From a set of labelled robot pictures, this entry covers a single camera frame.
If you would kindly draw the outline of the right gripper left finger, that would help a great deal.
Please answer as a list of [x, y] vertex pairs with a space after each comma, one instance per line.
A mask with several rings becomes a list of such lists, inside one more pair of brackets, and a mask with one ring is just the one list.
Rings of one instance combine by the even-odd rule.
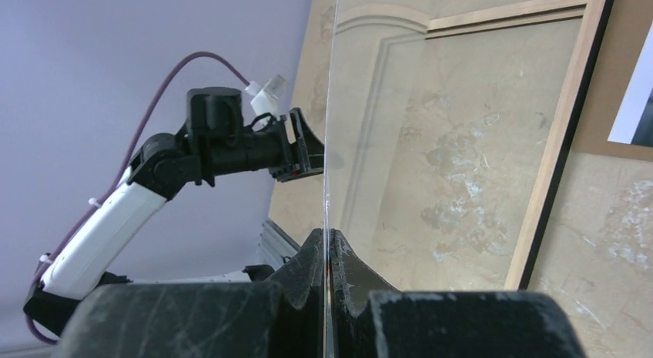
[[323, 230], [263, 281], [101, 286], [55, 357], [321, 357]]

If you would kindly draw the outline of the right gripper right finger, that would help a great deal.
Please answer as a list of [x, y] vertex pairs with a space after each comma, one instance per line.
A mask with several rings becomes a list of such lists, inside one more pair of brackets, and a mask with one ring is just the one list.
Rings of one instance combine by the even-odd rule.
[[401, 291], [330, 232], [338, 357], [585, 357], [565, 312], [526, 291]]

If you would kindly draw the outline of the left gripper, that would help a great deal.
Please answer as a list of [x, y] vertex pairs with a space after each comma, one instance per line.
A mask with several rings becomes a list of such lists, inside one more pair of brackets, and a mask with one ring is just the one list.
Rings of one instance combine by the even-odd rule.
[[286, 117], [270, 122], [259, 131], [243, 131], [234, 138], [208, 139], [203, 156], [203, 180], [216, 176], [268, 169], [277, 180], [323, 174], [324, 144], [308, 126], [301, 109], [290, 110], [295, 142], [290, 144]]

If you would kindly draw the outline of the black wooden picture frame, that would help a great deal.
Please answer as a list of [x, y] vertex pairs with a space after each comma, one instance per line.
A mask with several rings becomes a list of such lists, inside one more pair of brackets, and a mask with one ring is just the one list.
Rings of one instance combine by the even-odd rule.
[[326, 224], [401, 289], [518, 289], [608, 0], [339, 0]]

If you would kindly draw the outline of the clear acrylic sheet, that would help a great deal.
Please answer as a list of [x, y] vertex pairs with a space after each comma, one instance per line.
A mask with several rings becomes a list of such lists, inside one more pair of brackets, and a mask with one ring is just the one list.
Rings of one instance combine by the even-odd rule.
[[337, 0], [325, 226], [339, 357], [572, 357], [520, 289], [610, 0]]

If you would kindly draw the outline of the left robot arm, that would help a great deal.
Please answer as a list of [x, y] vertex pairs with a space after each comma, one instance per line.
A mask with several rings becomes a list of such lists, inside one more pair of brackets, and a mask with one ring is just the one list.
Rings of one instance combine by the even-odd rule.
[[106, 199], [65, 245], [39, 260], [23, 311], [47, 343], [60, 336], [79, 303], [95, 288], [126, 283], [108, 266], [133, 236], [188, 183], [213, 186], [218, 176], [267, 170], [278, 182], [323, 172], [324, 145], [300, 109], [278, 115], [260, 96], [256, 117], [243, 121], [238, 89], [208, 87], [186, 95], [186, 121], [175, 134], [148, 138]]

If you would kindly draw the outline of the printed photo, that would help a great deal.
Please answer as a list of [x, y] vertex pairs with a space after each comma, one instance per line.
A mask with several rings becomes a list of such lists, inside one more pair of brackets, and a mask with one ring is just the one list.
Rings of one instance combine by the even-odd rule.
[[652, 26], [608, 134], [608, 141], [652, 147]]

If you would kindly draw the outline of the aluminium rail front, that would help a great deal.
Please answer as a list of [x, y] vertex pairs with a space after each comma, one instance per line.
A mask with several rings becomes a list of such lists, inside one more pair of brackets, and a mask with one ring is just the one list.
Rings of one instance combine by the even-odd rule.
[[287, 235], [273, 220], [266, 219], [261, 228], [258, 255], [260, 262], [279, 269], [300, 250], [300, 245]]

